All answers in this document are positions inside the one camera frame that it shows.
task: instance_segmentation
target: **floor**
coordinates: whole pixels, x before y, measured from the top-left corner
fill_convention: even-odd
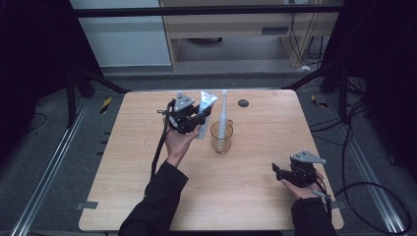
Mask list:
[[[318,42],[315,40],[308,51],[310,53],[304,54],[305,60],[317,61],[311,57],[317,56],[315,53],[320,48]],[[108,80],[134,90],[279,89],[308,75],[318,65],[309,67],[310,71],[291,67],[277,37],[224,38],[221,42],[184,39],[175,71],[129,77],[108,76]],[[364,85],[360,79],[351,80],[357,85]],[[320,78],[311,81],[297,89],[297,94],[318,151],[328,159],[325,168],[331,187],[334,190],[343,189],[343,176],[347,185],[361,181],[380,183],[395,193],[415,218],[417,183],[406,168],[389,163],[384,143],[372,120],[367,117],[366,108],[360,106],[361,97],[353,94],[348,96],[351,104],[348,110],[359,107],[358,113],[352,116],[350,131],[349,126],[342,123],[324,129],[339,120],[338,93],[336,89],[332,93],[321,94],[320,82]],[[66,129],[68,120],[64,90],[38,102],[36,115],[28,131],[12,152],[13,161],[8,168],[1,170],[0,235],[10,235],[13,229],[22,230],[28,235],[105,235],[104,232],[86,233],[79,229],[82,211],[77,206],[87,200],[123,94],[92,84],[95,88],[93,98],[77,96],[78,106],[84,108],[80,109],[84,118],[73,130],[74,133],[68,134]],[[312,94],[327,107],[312,101]],[[103,100],[108,96],[112,97],[109,109],[105,114],[100,114]],[[348,138],[344,146],[348,132],[353,132],[353,137]],[[60,145],[63,137],[70,140],[67,147]],[[391,231],[400,231],[408,225],[406,211],[395,198],[379,188],[361,184],[347,193],[351,206],[342,206],[347,205],[343,193],[336,196],[343,207],[341,212],[345,221],[339,235],[382,235],[378,230],[387,231],[388,227],[392,227]],[[353,212],[353,207],[377,229],[360,220]],[[16,228],[17,225],[25,225],[26,228]],[[266,232],[249,234],[267,235]],[[292,235],[293,232],[285,231],[282,234]],[[417,227],[413,226],[407,235],[417,235]]]

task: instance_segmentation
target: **black pole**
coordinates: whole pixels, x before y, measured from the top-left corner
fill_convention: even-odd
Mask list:
[[[332,13],[346,10],[343,4],[299,5],[247,5],[247,6],[202,6],[202,7],[157,7],[119,9],[75,9],[74,11],[46,12],[47,16],[76,18],[146,17],[183,15],[230,15],[267,13]]]

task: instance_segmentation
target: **black sleeve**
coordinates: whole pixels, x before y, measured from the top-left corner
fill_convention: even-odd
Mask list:
[[[299,199],[291,213],[295,236],[337,235],[320,198]]]
[[[167,235],[188,178],[177,168],[163,162],[138,203],[119,229],[119,236]]]

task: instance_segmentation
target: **wooden table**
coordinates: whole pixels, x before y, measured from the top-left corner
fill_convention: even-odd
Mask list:
[[[220,90],[212,93],[221,96]],[[200,91],[182,91],[200,103]],[[118,230],[144,196],[150,166],[163,128],[163,110],[176,91],[138,91],[125,95],[104,156],[89,193],[96,209],[85,208],[80,228]],[[238,101],[246,99],[248,107]],[[214,105],[211,125],[218,120],[222,98]],[[293,229],[293,196],[276,181],[274,162],[289,169],[289,155],[303,149],[318,154],[293,90],[229,90],[227,115],[234,134],[228,153],[210,146],[210,133],[194,140],[179,169],[189,178],[171,230],[285,230]],[[159,163],[165,159],[165,147]],[[325,175],[323,166],[315,164]],[[333,225],[343,226],[338,209]]]

